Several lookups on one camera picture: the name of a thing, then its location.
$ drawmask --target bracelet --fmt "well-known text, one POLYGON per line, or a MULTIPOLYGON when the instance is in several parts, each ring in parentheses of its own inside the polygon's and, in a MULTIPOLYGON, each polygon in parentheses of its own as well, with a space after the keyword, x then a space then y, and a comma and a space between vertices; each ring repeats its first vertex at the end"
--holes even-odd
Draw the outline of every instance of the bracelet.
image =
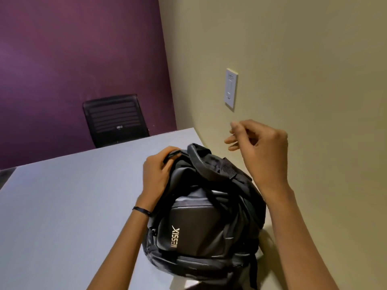
POLYGON ((139 208, 138 206, 135 206, 132 210, 136 210, 136 211, 139 211, 143 214, 146 214, 148 217, 150 217, 152 215, 152 213, 150 211, 148 211, 147 209, 144 209, 144 208, 139 208))

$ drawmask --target tabletop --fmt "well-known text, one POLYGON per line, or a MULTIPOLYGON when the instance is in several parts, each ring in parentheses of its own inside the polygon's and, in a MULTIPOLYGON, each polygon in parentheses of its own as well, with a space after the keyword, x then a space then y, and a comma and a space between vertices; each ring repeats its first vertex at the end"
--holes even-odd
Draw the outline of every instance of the tabletop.
MULTIPOLYGON (((0 190, 0 289, 86 289, 141 193, 143 162, 193 128, 19 166, 0 190)), ((140 249, 129 289, 169 289, 140 249)))

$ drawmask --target light switch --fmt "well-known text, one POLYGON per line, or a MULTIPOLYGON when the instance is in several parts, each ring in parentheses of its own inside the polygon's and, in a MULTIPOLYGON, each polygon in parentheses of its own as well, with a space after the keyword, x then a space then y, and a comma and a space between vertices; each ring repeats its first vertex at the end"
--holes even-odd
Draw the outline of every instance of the light switch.
POLYGON ((234 108, 236 79, 237 78, 238 78, 238 73, 227 68, 227 70, 226 70, 226 87, 225 87, 225 103, 228 104, 231 108, 234 108))

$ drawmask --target black backpack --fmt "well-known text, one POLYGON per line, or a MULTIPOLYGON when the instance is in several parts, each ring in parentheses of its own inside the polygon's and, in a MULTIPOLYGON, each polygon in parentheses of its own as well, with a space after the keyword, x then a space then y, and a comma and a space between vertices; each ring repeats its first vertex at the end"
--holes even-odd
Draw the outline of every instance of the black backpack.
POLYGON ((248 175, 209 149, 193 143, 165 162, 177 153, 149 219, 147 258, 162 271, 217 285, 235 284, 250 264, 250 286, 256 289, 262 196, 248 175))

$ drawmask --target messix logo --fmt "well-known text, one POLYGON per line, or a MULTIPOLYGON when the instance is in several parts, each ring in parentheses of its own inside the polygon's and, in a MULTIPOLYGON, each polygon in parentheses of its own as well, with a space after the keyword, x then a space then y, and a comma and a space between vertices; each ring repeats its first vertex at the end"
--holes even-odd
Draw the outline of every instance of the messix logo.
POLYGON ((171 241, 171 246, 172 247, 174 247, 174 248, 176 248, 177 247, 177 242, 178 242, 178 240, 179 240, 179 230, 180 230, 180 228, 179 229, 175 229, 173 226, 172 226, 172 229, 173 229, 173 231, 172 231, 172 241, 171 241))

